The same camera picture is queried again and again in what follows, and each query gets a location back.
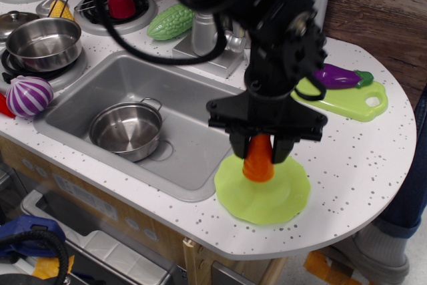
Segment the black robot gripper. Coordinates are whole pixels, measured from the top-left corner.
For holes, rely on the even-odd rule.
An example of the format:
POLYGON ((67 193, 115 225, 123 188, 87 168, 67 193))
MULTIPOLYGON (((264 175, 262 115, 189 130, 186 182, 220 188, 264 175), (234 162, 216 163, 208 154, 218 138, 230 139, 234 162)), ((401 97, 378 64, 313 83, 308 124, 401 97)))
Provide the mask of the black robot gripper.
POLYGON ((209 125, 225 130, 234 154, 241 159, 247 157, 251 137, 272 135, 273 164, 284 162, 300 140, 321 140, 328 123, 324 114, 300 104, 290 95, 257 97, 246 90, 213 99, 206 108, 209 125))

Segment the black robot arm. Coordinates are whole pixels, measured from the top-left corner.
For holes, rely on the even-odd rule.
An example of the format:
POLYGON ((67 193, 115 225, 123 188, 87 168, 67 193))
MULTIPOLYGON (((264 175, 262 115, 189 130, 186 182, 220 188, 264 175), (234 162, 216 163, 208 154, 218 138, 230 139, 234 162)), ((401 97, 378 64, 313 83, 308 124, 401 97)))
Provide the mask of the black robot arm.
POLYGON ((179 1, 216 19, 229 18, 249 33, 246 90, 206 105, 209 124, 225 129, 237 157, 246 158, 250 140, 260 134, 273 137, 270 159, 275 164, 301 139, 321 139, 326 117, 291 97, 299 81, 323 68, 326 58, 312 0, 179 1))

